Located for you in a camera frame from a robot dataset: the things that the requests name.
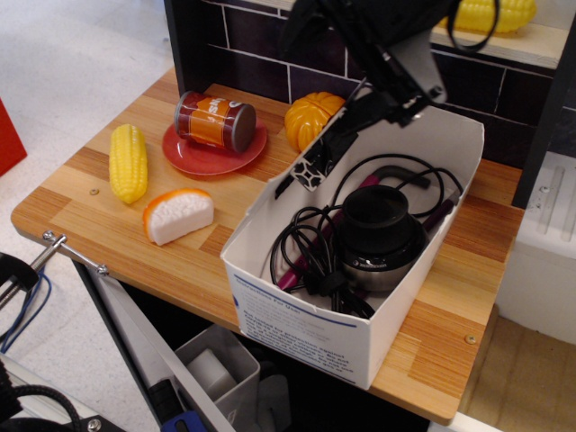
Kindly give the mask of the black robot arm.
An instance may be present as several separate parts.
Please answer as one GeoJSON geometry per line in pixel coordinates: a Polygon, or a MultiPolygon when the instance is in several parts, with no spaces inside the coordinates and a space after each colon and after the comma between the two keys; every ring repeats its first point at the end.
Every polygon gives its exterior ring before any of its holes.
{"type": "Polygon", "coordinates": [[[447,92],[431,52],[431,33],[441,20],[452,33],[458,1],[297,1],[279,42],[282,55],[309,47],[329,29],[345,44],[370,86],[352,97],[321,143],[351,141],[380,121],[410,125],[447,92]]]}

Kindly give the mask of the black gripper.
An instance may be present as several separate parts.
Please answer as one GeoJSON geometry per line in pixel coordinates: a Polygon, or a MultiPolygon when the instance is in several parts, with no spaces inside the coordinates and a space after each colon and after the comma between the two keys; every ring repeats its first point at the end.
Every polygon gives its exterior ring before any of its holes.
{"type": "MultiPolygon", "coordinates": [[[[430,105],[446,100],[446,89],[431,53],[435,22],[407,29],[401,40],[386,46],[366,36],[364,22],[333,17],[337,31],[353,60],[364,72],[371,91],[345,106],[322,136],[325,156],[342,156],[359,131],[381,120],[408,126],[430,105]]],[[[295,2],[278,42],[279,53],[288,57],[321,39],[330,23],[320,2],[295,2]]]]}

